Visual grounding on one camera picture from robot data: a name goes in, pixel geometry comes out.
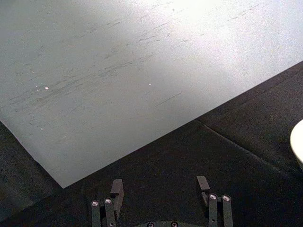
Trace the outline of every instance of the white object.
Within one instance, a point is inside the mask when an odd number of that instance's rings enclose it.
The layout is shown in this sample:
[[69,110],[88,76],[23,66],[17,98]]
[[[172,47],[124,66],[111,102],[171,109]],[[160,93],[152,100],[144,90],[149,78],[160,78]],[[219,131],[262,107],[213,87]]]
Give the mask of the white object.
[[290,134],[290,146],[303,170],[303,120],[296,124]]

